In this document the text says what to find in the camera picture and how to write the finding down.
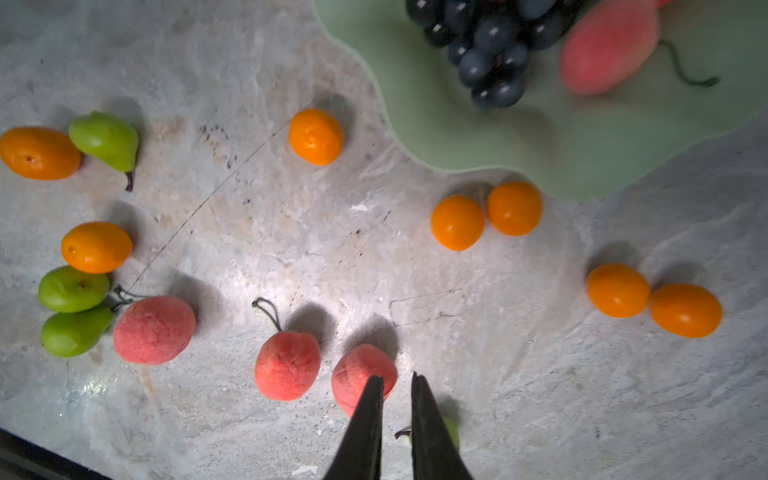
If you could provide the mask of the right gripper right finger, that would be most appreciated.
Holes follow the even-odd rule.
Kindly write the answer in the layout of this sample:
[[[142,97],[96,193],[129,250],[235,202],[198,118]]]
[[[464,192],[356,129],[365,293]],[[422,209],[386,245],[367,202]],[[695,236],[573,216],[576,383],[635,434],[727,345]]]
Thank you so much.
[[[416,480],[473,479],[455,448],[426,377],[418,373],[411,381],[411,436]]]

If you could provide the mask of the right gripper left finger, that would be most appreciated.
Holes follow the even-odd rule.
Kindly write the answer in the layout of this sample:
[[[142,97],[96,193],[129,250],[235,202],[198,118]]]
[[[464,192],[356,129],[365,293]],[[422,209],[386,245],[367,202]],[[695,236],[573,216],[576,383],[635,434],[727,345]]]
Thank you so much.
[[[382,377],[368,379],[325,480],[378,480],[383,431]]]

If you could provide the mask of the dark fake grape bunch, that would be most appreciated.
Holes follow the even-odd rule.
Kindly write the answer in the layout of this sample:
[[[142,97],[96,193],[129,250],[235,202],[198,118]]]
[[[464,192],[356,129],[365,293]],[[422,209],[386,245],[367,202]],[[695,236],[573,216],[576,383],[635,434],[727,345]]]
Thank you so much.
[[[581,0],[405,0],[427,43],[445,49],[473,103],[509,108],[523,97],[532,55],[554,46],[583,9]]]

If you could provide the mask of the light green wavy fruit bowl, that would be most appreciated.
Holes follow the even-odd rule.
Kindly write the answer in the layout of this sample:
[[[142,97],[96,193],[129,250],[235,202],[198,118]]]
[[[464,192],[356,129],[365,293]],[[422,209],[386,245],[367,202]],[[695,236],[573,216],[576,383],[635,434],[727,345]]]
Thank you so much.
[[[415,161],[443,172],[514,171],[560,198],[618,191],[767,106],[763,1],[676,1],[661,10],[663,35],[687,72],[718,77],[714,87],[683,84],[660,52],[613,91],[578,97],[562,84],[553,47],[533,57],[521,101],[492,111],[471,101],[402,2],[317,1],[313,11],[360,59],[394,138]]]

